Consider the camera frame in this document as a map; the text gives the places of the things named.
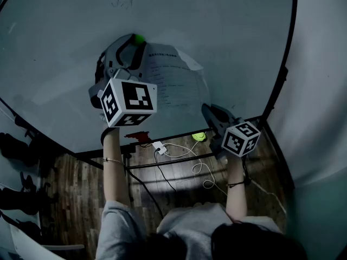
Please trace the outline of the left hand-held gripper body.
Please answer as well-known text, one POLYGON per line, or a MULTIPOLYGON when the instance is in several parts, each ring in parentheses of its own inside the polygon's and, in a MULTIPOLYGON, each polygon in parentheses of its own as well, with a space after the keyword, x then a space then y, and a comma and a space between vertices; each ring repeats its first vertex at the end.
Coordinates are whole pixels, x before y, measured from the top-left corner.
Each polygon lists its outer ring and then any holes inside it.
POLYGON ((136 34, 120 37, 107 47, 97 61, 95 84, 88 90, 94 108, 103 110, 109 128, 136 126, 157 112, 157 86, 145 79, 147 54, 144 50, 139 69, 129 70, 138 46, 146 42, 136 34), (129 38, 135 38, 116 60, 117 49, 129 38))

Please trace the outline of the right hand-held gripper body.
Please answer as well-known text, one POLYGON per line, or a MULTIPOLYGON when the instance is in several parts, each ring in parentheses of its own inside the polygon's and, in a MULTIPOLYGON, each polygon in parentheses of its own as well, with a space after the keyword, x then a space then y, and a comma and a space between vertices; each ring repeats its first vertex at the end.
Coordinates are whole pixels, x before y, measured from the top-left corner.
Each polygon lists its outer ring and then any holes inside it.
POLYGON ((215 157, 221 158, 226 152, 244 157, 253 151, 261 135, 249 121, 235 117, 229 110, 217 105, 214 107, 217 130, 210 141, 210 149, 215 157))

